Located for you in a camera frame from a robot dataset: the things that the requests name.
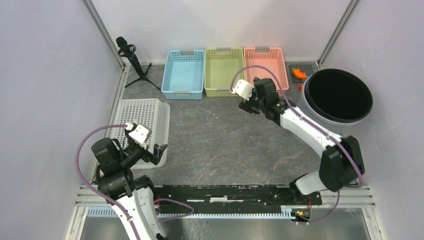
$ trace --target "tripod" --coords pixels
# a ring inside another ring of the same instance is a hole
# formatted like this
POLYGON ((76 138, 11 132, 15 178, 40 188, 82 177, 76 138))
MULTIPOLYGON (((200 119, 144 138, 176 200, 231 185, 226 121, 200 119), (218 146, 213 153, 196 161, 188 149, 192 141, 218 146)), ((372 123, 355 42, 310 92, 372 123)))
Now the tripod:
POLYGON ((127 58, 129 60, 129 63, 132 65, 132 67, 135 69, 135 72, 138 74, 138 78, 130 83, 128 83, 126 87, 132 85, 135 82, 138 81, 147 81, 153 86, 157 88, 157 90, 161 90, 160 87, 156 86, 153 82, 151 82, 147 78, 147 73, 149 72, 150 67, 152 64, 150 63, 146 69, 146 72, 143 72, 142 66, 140 66, 139 59, 137 58, 137 55, 134 53, 136 51, 136 46, 132 44, 128 44, 127 41, 123 37, 118 37, 116 39, 116 43, 118 44, 119 50, 118 54, 121 58, 127 58))

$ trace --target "green basket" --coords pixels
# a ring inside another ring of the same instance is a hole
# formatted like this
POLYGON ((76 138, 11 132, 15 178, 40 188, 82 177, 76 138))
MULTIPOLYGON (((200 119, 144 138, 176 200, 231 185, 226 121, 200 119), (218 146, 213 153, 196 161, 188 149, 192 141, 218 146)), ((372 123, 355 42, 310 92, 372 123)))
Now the green basket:
MULTIPOLYGON (((234 75, 245 67, 241 47, 206 48, 204 89, 208 97, 236 97, 230 92, 234 75)), ((246 79, 243 71, 237 79, 246 79)))

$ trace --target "pink basket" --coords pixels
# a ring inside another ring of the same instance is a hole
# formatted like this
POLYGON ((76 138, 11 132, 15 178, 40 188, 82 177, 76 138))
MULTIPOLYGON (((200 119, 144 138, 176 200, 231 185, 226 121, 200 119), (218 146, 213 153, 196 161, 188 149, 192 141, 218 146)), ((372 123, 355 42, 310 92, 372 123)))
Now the pink basket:
MULTIPOLYGON (((286 65, 284 63, 283 51, 279 47, 246 47, 244 48, 244 64, 245 66, 260 65, 271 70, 278 78, 282 90, 286 92, 289 89, 289 81, 287 79, 286 65)), ((276 80, 267 71, 253 67, 246 69, 246 81, 253 84, 253 79, 270 78, 274 81, 278 95, 282 95, 276 80)))

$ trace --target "cable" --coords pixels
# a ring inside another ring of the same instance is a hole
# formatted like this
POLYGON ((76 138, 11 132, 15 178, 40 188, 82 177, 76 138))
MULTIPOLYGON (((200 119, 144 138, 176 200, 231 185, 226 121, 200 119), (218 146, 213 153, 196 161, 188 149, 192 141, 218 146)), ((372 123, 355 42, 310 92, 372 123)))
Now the cable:
POLYGON ((330 212, 327 214, 327 215, 325 215, 325 216, 323 216, 323 217, 321 217, 321 218, 319 218, 319 219, 317 219, 317 220, 313 220, 313 221, 309 221, 309 222, 300 222, 300 221, 296 221, 295 223, 296 223, 296 225, 309 225, 309 224, 316 224, 316 223, 319 223, 319 222, 321 222, 321 221, 324 221, 325 219, 328 219, 331 215, 333 215, 334 214, 334 212, 336 211, 336 208, 337 208, 337 205, 339 205, 339 200, 340 200, 340 190, 339 191, 337 191, 337 199, 336 199, 336 201, 335 201, 335 204, 334 204, 334 206, 332 207, 332 209, 330 210, 330 212))
POLYGON ((311 202, 311 198, 307 197, 307 208, 305 210, 305 212, 309 211, 312 207, 312 202, 311 202))
POLYGON ((118 147, 118 149, 119 149, 119 153, 121 153, 121 152, 122 152, 122 147, 121 147, 121 144, 120 144, 119 140, 118 140, 118 139, 116 139, 116 138, 113 138, 113 139, 112 139, 112 141, 114 141, 114 142, 115 142, 116 146, 117 146, 117 147, 118 147))
POLYGON ((123 138, 122 138, 122 147, 125 147, 125 139, 127 138, 127 136, 124 136, 123 138))
POLYGON ((359 171, 359 168, 357 167, 357 165, 354 162, 354 159, 351 157, 351 155, 348 153, 348 151, 345 149, 345 147, 342 146, 342 144, 340 144, 340 142, 338 142, 334 137, 332 137, 331 135, 329 135, 326 131, 324 131, 323 129, 321 129, 319 126, 317 126, 316 124, 314 124, 313 122, 311 122, 309 119, 304 118, 298 111, 296 111, 296 109, 292 106, 292 104, 290 103, 289 99, 287 98, 286 94, 283 91, 283 88, 281 87, 281 84, 278 80, 278 77, 268 68, 264 67, 264 66, 260 66, 260 65, 250 65, 250 66, 246 66, 243 67, 242 69, 240 69, 235 75, 234 78, 232 79, 231 82, 231 86, 230 86, 230 91, 233 91, 233 86, 234 83, 236 82, 236 78, 237 76, 242 73, 244 70, 246 69, 251 69, 251 68, 260 68, 263 69, 265 71, 267 71, 268 73, 271 74, 271 76, 275 79, 275 82, 278 84, 278 87, 281 91, 282 97, 284 98, 284 101, 286 102, 286 104, 288 105, 288 107, 294 112, 294 114, 296 114, 300 120, 303 120, 305 122, 307 122, 311 127, 313 127, 314 129, 316 129, 317 131, 319 131, 320 133, 322 133, 324 135, 324 137, 330 139, 331 141, 333 141, 343 152, 343 154, 347 157, 347 159, 349 160, 350 164, 352 165, 353 169, 355 170, 355 173, 357 174, 358 178, 359 178, 359 185, 355 186, 355 188, 360 188, 364 185, 364 179, 362 178, 362 174, 359 171))
POLYGON ((312 218, 312 211, 309 211, 309 216, 306 218, 306 217, 304 217, 303 215, 299 215, 299 217, 301 218, 301 219, 304 219, 304 220, 306 220, 306 221, 308 221, 309 222, 309 220, 311 220, 311 218, 312 218))
POLYGON ((192 206, 187 205, 185 203, 182 203, 180 201, 175 201, 175 200, 168 199, 168 198, 158 198, 153 203, 156 204, 156 203, 158 203, 160 201, 165 201, 165 202, 170 202, 170 203, 178 204, 178 205, 184 206, 186 208, 189 208, 191 211, 189 213, 184 214, 184 215, 173 216, 173 217, 162 219, 162 220, 159 221, 159 223, 163 223, 163 222, 174 220, 174 219, 184 218, 184 217, 187 217, 189 215, 192 215, 195 212, 195 209, 192 206))
POLYGON ((116 205, 125 215, 126 219, 128 220, 129 224, 131 225, 132 230, 134 231, 135 234, 135 238, 137 240, 141 240, 139 233, 137 232, 136 226, 134 225, 134 222, 132 221, 132 217, 130 216, 130 214, 125 210, 124 206, 122 206, 121 204, 119 204, 117 201, 113 200, 112 198, 110 198, 109 196, 103 194, 102 192, 98 191, 97 189, 95 189, 93 186, 91 186, 91 184, 84 178, 83 173, 81 172, 80 169, 80 152, 81 152, 81 148, 83 147, 84 143, 89 139, 89 137, 91 137, 93 134, 104 130, 104 129, 110 129, 110 128, 124 128, 127 125, 125 124, 117 124, 117 125, 107 125, 107 126, 102 126, 99 127, 95 130, 93 130, 92 132, 90 132, 87 136, 84 137, 84 139, 82 139, 82 141, 79 143, 78 148, 76 149, 76 154, 75 154, 75 168, 76 168, 76 173, 78 174, 79 178, 81 179, 81 181, 89 188, 91 189, 93 192, 95 192, 97 195, 103 197, 104 199, 106 199, 107 201, 111 202, 112 204, 116 205))

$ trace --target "white plastic basket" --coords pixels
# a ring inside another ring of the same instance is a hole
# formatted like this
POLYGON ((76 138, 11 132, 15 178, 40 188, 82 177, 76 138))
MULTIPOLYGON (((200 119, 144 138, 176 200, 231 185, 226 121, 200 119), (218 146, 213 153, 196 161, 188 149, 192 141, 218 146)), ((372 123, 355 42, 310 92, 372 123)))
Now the white plastic basket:
MULTIPOLYGON (((113 124, 125 123, 143 124, 152 131, 147 144, 149 145, 149 152, 153 153, 153 146, 155 144, 168 144, 170 106, 157 98, 120 100, 113 124)), ((124 129, 112 128, 109 137, 111 139, 118 139, 122 143, 125 137, 124 129)), ((132 169, 161 167, 167 160, 167 152, 168 150, 166 149, 158 165, 139 160, 132 169)))

